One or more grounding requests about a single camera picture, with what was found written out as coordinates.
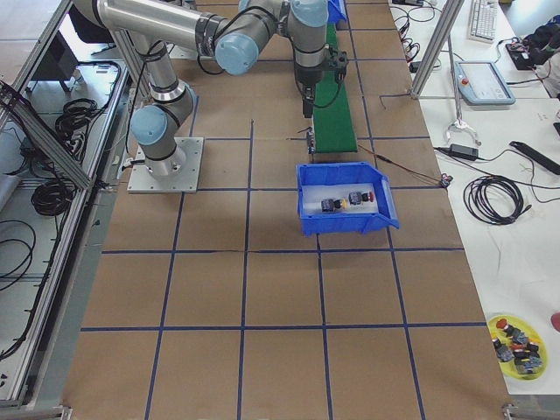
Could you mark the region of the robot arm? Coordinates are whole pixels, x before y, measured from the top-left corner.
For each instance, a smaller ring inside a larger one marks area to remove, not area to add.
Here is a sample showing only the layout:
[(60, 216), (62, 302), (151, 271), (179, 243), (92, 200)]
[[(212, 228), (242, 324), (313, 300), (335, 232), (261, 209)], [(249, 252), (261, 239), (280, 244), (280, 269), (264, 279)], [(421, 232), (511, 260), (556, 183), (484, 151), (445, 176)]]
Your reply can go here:
[(150, 77), (152, 103), (135, 111), (131, 130), (154, 176), (178, 173), (186, 162), (175, 135), (193, 112), (194, 94), (175, 73), (168, 44), (211, 58), (230, 75), (245, 74), (274, 35), (290, 41), (303, 115), (315, 108), (315, 87), (327, 62), (326, 1), (242, 1), (232, 18), (165, 1), (77, 1), (93, 24), (129, 33)]

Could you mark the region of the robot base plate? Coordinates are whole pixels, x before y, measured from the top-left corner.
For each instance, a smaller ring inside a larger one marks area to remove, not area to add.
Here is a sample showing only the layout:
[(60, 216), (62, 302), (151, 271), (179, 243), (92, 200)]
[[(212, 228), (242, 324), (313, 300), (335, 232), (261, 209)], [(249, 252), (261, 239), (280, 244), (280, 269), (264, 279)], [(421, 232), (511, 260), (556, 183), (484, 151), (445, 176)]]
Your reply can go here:
[(177, 148), (166, 160), (145, 157), (138, 147), (136, 159), (143, 160), (131, 170), (129, 193), (196, 193), (203, 155), (203, 137), (176, 137)]

